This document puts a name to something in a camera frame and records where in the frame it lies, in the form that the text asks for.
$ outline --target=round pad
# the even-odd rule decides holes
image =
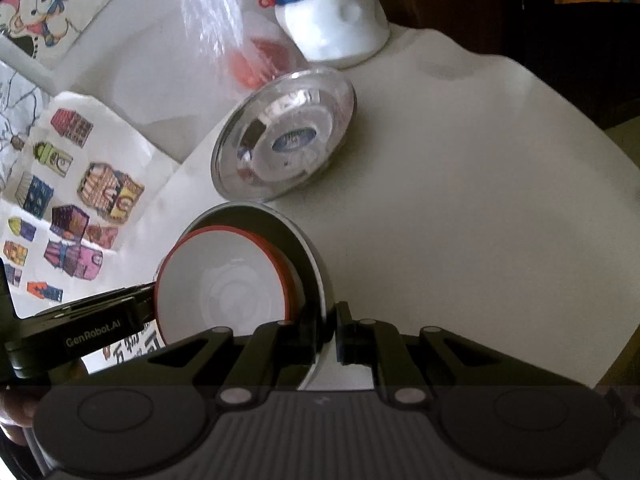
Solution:
[[[457,386],[440,418],[464,454],[519,476],[580,470],[613,430],[606,402],[584,386]]]
[[[205,422],[192,386],[56,386],[40,402],[33,429],[55,468],[112,476],[166,463]]]
[[[144,424],[153,412],[151,399],[130,388],[98,392],[78,407],[78,417],[85,426],[103,433],[132,430]]]

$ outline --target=label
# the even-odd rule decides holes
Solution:
[[[111,323],[107,323],[104,326],[99,326],[93,330],[85,330],[83,334],[79,334],[76,337],[67,337],[65,344],[68,348],[73,348],[76,345],[90,341],[94,337],[99,337],[104,334],[108,334],[112,330],[120,328],[120,320],[116,319]]]
[[[279,136],[271,145],[271,149],[277,153],[291,153],[304,148],[316,138],[313,128],[298,128]]]

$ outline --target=plastic bag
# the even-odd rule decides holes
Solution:
[[[181,0],[187,35],[225,86],[255,90],[306,60],[257,0]]]

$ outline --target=sticker sheet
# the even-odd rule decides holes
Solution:
[[[0,34],[53,69],[110,0],[2,0]]]
[[[96,99],[53,98],[0,202],[2,261],[18,315],[110,290],[127,232],[177,168]]]
[[[49,95],[0,61],[0,191]]]

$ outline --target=red object in bag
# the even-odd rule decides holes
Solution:
[[[257,90],[269,81],[290,72],[293,63],[287,47],[265,38],[251,38],[256,48],[249,59],[240,51],[231,53],[229,69],[242,86]]]

